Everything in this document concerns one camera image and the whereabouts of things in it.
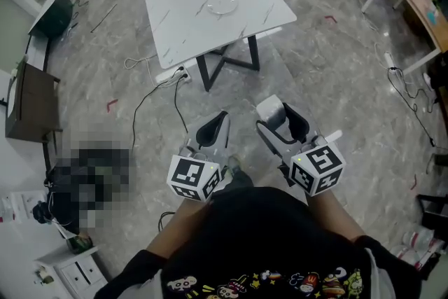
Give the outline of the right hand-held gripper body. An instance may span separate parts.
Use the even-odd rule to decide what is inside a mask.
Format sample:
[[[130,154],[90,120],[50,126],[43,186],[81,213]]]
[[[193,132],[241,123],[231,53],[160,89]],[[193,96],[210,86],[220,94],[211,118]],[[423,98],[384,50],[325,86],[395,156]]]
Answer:
[[[309,196],[336,186],[346,166],[335,143],[341,136],[342,131],[337,130],[326,137],[316,134],[303,144],[297,141],[298,152],[289,159],[281,159],[279,165],[288,185],[298,185]]]

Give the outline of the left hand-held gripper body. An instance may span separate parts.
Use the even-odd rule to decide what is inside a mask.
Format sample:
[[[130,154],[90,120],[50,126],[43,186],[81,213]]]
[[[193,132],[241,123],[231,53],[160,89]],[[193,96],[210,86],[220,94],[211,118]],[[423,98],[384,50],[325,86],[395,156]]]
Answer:
[[[178,196],[206,202],[211,198],[228,163],[229,132],[218,134],[212,146],[201,146],[193,134],[185,137],[177,155],[173,155],[167,185]]]

